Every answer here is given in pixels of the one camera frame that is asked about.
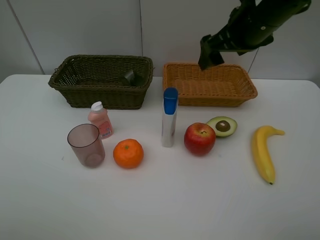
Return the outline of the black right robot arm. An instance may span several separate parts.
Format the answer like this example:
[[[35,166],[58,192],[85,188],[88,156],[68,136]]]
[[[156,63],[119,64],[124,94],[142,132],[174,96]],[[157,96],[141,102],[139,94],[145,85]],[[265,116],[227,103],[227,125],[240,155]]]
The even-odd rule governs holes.
[[[221,52],[241,56],[271,44],[273,33],[292,16],[307,11],[311,3],[311,0],[262,0],[260,3],[242,0],[218,33],[200,40],[200,69],[223,64]]]

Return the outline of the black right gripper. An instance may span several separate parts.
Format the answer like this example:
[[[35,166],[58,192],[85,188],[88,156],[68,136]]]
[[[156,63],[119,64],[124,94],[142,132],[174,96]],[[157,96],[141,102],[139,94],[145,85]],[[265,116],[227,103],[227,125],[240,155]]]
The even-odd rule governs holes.
[[[201,70],[224,64],[225,61],[220,52],[240,51],[240,47],[236,45],[232,36],[229,26],[226,24],[218,33],[202,37],[200,40],[200,57],[198,60],[198,65]]]

